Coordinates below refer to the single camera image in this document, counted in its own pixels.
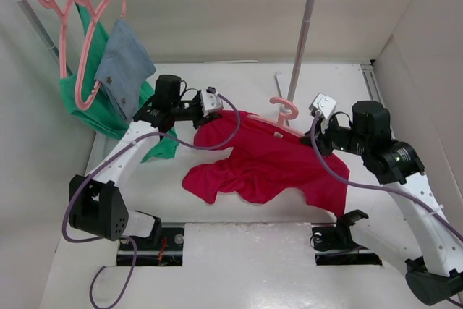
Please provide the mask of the pink plastic hanger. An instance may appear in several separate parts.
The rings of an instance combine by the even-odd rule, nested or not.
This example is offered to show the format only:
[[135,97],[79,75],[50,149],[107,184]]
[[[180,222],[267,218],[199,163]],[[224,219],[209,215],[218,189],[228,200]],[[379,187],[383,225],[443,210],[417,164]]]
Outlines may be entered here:
[[278,104],[281,107],[276,120],[265,118],[256,114],[250,114],[247,117],[255,120],[256,122],[269,125],[275,137],[282,138],[285,134],[290,134],[295,137],[302,137],[304,135],[303,132],[289,126],[289,121],[296,119],[299,115],[299,109],[294,103],[285,98],[276,96],[270,98],[269,103],[273,105]]

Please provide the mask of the red t shirt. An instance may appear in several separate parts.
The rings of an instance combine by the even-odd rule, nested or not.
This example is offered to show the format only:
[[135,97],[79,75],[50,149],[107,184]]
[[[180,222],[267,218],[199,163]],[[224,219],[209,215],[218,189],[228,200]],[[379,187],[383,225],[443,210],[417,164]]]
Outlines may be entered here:
[[253,119],[250,113],[221,111],[217,120],[194,136],[199,147],[231,149],[228,157],[191,168],[182,181],[185,190],[213,204],[219,193],[238,193],[249,203],[264,204],[283,190],[296,188],[309,206],[344,214],[347,186],[321,165],[314,150],[299,137]]

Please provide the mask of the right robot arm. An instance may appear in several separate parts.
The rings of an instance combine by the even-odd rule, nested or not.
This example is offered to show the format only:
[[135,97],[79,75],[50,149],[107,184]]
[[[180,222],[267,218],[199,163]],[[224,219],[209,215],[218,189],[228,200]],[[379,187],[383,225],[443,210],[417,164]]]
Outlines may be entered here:
[[[336,257],[365,247],[399,271],[421,303],[456,305],[453,298],[462,293],[462,233],[448,222],[415,149],[393,138],[388,109],[377,101],[358,101],[348,127],[338,123],[335,100],[322,93],[309,110],[314,119],[301,141],[315,151],[321,166],[342,184],[387,192],[413,234],[411,241],[395,246],[373,231],[365,212],[353,210],[331,227],[313,228],[314,248]],[[378,184],[336,174],[326,161],[334,150],[359,156]]]

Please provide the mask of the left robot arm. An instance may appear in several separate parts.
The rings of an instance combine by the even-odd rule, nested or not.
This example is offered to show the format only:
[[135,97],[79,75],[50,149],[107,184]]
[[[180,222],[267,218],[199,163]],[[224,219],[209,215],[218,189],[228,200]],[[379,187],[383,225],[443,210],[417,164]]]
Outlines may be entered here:
[[176,75],[160,75],[154,94],[138,109],[110,154],[88,175],[73,177],[62,229],[66,240],[72,240],[67,234],[71,227],[90,234],[91,240],[136,237],[148,249],[159,244],[159,218],[129,210],[123,188],[152,148],[175,138],[168,132],[176,122],[191,121],[199,127],[223,107],[215,88],[198,90],[193,99],[184,100],[181,85]]

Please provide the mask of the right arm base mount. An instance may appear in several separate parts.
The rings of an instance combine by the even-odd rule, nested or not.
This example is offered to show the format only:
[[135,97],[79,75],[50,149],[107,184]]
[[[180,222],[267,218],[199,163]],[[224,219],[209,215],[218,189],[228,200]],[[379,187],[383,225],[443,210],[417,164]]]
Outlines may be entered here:
[[382,266],[381,258],[353,241],[350,228],[369,216],[353,210],[336,219],[334,224],[311,227],[310,246],[317,266]]

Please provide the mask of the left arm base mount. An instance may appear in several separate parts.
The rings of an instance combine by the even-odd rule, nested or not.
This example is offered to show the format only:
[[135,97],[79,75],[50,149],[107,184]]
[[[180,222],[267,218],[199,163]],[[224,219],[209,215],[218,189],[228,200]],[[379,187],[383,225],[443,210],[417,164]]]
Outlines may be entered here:
[[137,245],[136,266],[168,267],[183,263],[185,223],[163,223],[157,216],[139,211],[130,215],[127,232]]

